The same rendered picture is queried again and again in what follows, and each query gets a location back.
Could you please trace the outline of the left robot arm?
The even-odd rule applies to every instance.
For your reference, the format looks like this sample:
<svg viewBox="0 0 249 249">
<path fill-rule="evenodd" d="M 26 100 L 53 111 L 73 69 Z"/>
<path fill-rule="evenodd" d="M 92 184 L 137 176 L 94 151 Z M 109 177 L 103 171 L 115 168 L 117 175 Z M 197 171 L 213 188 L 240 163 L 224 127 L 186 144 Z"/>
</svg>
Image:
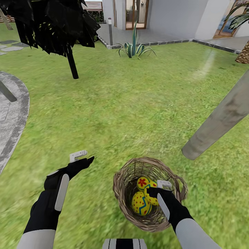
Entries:
<svg viewBox="0 0 249 249">
<path fill-rule="evenodd" d="M 30 219 L 16 249 L 53 249 L 58 218 L 61 214 L 69 181 L 82 169 L 89 168 L 94 156 L 78 159 L 87 155 L 81 150 L 70 154 L 67 167 L 47 175 L 44 189 L 30 211 Z"/>
</svg>

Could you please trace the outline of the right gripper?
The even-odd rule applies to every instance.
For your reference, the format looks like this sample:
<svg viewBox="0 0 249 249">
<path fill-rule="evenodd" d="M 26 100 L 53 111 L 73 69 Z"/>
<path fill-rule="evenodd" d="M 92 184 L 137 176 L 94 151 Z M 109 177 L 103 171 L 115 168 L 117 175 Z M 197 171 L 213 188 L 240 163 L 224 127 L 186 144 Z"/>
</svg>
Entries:
<svg viewBox="0 0 249 249">
<path fill-rule="evenodd" d="M 150 187 L 150 188 L 147 188 L 147 194 L 149 194 L 150 197 L 157 198 L 157 193 L 159 190 L 160 188 Z"/>
</svg>

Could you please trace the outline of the wicker basket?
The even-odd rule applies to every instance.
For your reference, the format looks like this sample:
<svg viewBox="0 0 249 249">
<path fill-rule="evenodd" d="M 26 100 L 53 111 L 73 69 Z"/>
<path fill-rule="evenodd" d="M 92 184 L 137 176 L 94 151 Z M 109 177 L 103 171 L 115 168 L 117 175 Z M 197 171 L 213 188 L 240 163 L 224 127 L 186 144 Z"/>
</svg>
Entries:
<svg viewBox="0 0 249 249">
<path fill-rule="evenodd" d="M 136 167 L 136 164 L 139 163 L 138 167 Z M 133 168 L 129 168 L 128 166 L 133 165 Z M 149 164 L 150 166 L 147 166 L 145 164 Z M 135 194 L 135 184 L 132 182 L 138 181 L 139 178 L 144 177 L 145 168 L 148 169 L 146 171 L 147 176 L 151 176 L 153 179 L 155 179 L 156 175 L 152 173 L 154 171 L 153 166 L 160 167 L 157 168 L 159 173 L 166 172 L 168 175 L 168 178 L 165 179 L 165 181 L 168 181 L 170 179 L 173 180 L 174 188 L 172 188 L 172 193 L 175 194 L 175 198 L 182 203 L 182 200 L 187 199 L 188 193 L 186 193 L 186 190 L 188 188 L 187 183 L 184 181 L 182 177 L 179 177 L 177 174 L 174 174 L 171 169 L 164 164 L 164 162 L 153 159 L 150 157 L 143 156 L 142 158 L 132 158 L 128 160 L 125 165 L 121 168 L 120 172 L 116 172 L 113 177 L 113 192 L 115 194 L 116 199 L 119 201 L 119 208 L 121 209 L 122 213 L 126 217 L 126 219 L 131 222 L 132 224 L 136 225 L 139 229 L 142 231 L 147 232 L 161 232 L 169 227 L 171 227 L 171 223 L 167 220 L 165 214 L 163 213 L 160 205 L 155 206 L 152 208 L 152 211 L 150 214 L 146 216 L 140 216 L 136 214 L 132 208 L 128 205 L 128 187 L 131 185 L 130 194 L 131 198 L 133 198 Z M 132 173 L 130 173 L 133 170 Z M 133 177 L 132 177 L 133 175 Z M 131 178 L 131 179 L 130 179 Z M 179 190 L 179 179 L 182 184 L 183 188 L 180 192 Z"/>
</svg>

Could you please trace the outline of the robot trunk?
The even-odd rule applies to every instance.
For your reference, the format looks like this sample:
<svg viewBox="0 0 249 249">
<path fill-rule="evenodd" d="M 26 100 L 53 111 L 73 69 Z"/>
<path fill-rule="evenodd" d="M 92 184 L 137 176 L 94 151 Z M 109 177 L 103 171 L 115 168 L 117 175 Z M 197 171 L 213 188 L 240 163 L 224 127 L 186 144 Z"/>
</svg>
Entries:
<svg viewBox="0 0 249 249">
<path fill-rule="evenodd" d="M 105 239 L 102 249 L 147 249 L 144 239 Z"/>
</svg>

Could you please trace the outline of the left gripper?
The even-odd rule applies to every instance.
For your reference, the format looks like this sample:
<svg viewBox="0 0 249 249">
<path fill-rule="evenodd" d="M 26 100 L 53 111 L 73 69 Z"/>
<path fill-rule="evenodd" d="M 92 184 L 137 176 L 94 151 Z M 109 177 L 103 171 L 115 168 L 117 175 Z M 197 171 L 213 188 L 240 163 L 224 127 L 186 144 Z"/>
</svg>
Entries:
<svg viewBox="0 0 249 249">
<path fill-rule="evenodd" d="M 68 166 L 73 166 L 76 170 L 75 175 L 77 175 L 82 169 L 89 168 L 89 165 L 93 162 L 93 160 L 94 160 L 94 156 L 89 158 L 88 160 L 87 158 L 83 158 L 83 159 L 80 159 L 79 161 L 68 163 Z"/>
</svg>

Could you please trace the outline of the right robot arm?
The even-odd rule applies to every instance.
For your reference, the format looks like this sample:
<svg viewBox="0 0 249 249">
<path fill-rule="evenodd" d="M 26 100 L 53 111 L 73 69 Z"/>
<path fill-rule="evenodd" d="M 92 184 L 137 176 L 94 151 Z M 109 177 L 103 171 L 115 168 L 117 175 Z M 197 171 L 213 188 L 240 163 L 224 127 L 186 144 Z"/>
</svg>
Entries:
<svg viewBox="0 0 249 249">
<path fill-rule="evenodd" d="M 157 201 L 174 232 L 182 249 L 222 249 L 191 217 L 188 209 L 175 198 L 170 181 L 157 179 L 156 188 L 147 188 L 150 197 Z M 164 188 L 166 187 L 166 188 Z"/>
</svg>

